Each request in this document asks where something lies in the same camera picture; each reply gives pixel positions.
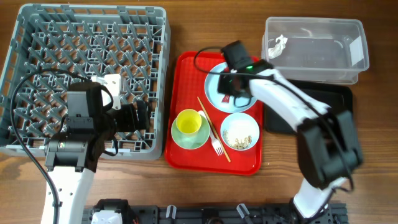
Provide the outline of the red sauce packet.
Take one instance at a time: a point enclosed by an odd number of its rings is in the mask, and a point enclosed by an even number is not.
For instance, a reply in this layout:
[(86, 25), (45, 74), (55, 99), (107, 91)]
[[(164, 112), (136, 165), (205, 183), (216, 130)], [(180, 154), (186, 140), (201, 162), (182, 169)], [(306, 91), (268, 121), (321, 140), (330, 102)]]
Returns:
[(229, 99), (230, 99), (230, 96), (229, 95), (225, 95), (221, 102), (222, 103), (229, 103)]

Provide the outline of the light blue bowl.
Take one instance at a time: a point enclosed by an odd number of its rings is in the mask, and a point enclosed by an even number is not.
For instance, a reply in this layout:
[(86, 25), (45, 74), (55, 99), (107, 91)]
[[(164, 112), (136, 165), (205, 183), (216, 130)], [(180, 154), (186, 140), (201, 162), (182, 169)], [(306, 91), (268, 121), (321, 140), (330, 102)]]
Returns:
[[(241, 149), (241, 150), (237, 150), (237, 149), (233, 149), (233, 148), (229, 147), (223, 137), (223, 131), (225, 129), (237, 129), (244, 134), (251, 135), (252, 143), (247, 148)], [(259, 129), (258, 123), (252, 116), (250, 116), (246, 113), (233, 113), (233, 114), (228, 115), (223, 120), (221, 127), (220, 127), (220, 133), (221, 133), (221, 138), (222, 138), (223, 142), (229, 148), (231, 148), (235, 151), (247, 151), (247, 150), (253, 148), (257, 144), (257, 142), (259, 140), (259, 136), (260, 136), (260, 129)]]

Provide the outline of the white napkin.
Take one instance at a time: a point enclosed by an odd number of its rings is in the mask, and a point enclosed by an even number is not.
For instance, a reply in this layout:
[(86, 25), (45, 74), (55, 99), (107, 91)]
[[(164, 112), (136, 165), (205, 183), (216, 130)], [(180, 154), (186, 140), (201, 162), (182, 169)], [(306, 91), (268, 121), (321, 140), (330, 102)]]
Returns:
[(275, 46), (268, 48), (269, 59), (274, 59), (274, 58), (280, 56), (286, 47), (287, 41), (288, 41), (288, 38), (284, 37), (283, 34), (281, 34), (279, 37), (277, 37), (275, 40)]

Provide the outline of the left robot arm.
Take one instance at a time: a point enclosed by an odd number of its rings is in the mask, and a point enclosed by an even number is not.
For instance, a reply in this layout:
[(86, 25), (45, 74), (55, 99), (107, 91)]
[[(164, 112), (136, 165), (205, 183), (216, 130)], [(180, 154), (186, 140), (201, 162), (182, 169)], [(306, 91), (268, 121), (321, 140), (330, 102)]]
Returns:
[(102, 154), (116, 156), (116, 133), (149, 129), (150, 104), (113, 108), (103, 103), (110, 91), (97, 82), (73, 83), (67, 91), (67, 129), (54, 134), (45, 149), (45, 166), (51, 182), (42, 214), (42, 223), (80, 223), (85, 202)]

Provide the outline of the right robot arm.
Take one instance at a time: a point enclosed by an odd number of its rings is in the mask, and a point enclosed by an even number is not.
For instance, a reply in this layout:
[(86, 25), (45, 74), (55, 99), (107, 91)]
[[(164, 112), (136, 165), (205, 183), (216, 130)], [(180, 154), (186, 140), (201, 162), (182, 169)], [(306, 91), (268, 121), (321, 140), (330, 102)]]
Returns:
[(303, 182), (293, 205), (302, 220), (318, 218), (346, 180), (354, 184), (351, 174), (364, 161), (352, 112), (308, 96), (269, 62), (255, 62), (239, 40), (221, 53), (229, 70), (221, 73), (218, 92), (256, 98), (295, 131)]

